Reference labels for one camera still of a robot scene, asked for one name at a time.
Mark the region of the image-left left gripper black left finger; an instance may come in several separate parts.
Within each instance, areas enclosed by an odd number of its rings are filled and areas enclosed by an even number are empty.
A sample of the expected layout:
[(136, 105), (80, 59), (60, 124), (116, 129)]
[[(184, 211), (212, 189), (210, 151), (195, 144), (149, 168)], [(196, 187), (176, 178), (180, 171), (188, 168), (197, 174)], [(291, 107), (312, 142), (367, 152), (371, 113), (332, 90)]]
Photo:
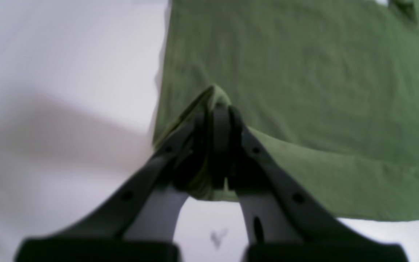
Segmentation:
[(45, 238), (26, 239), (17, 262), (180, 262), (173, 243), (191, 179), (206, 158), (207, 115), (199, 112), (85, 218)]

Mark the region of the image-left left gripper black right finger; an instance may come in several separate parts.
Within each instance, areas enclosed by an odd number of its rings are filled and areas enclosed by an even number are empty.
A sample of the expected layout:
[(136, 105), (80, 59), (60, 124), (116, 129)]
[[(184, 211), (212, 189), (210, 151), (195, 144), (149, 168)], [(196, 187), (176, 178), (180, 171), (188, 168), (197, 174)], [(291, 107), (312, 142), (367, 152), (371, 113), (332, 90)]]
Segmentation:
[(382, 244), (329, 214), (274, 161), (233, 106), (212, 118), (212, 175), (234, 190), (246, 223), (244, 262), (407, 262), (400, 245)]

